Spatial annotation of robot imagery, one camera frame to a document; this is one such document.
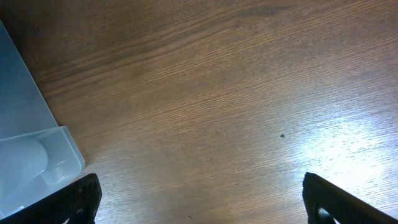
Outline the clear plastic storage bin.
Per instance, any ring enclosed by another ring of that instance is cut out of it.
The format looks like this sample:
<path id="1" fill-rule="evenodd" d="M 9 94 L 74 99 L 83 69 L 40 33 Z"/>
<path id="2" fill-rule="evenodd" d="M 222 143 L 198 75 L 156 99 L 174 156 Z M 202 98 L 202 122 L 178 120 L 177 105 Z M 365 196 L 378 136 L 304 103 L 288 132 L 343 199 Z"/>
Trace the clear plastic storage bin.
<path id="1" fill-rule="evenodd" d="M 1 218 L 64 188 L 85 168 L 4 26 L 1 27 Z"/>

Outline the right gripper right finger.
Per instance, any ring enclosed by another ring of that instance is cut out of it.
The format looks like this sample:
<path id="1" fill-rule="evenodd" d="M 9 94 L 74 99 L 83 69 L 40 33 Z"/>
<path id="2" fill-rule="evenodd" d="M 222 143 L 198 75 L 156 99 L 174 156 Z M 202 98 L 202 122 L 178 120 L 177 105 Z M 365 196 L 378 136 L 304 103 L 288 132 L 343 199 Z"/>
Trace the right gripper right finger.
<path id="1" fill-rule="evenodd" d="M 307 172 L 302 197 L 308 223 L 392 223 L 397 219 L 354 197 L 326 179 Z"/>

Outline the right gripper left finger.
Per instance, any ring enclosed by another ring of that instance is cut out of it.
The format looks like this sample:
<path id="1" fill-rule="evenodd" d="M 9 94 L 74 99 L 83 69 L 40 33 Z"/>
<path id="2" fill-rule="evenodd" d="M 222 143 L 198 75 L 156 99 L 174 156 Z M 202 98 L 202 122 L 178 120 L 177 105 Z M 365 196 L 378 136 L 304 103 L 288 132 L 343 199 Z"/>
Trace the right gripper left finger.
<path id="1" fill-rule="evenodd" d="M 88 174 L 1 220 L 1 224 L 94 224 L 102 198 L 98 176 Z"/>

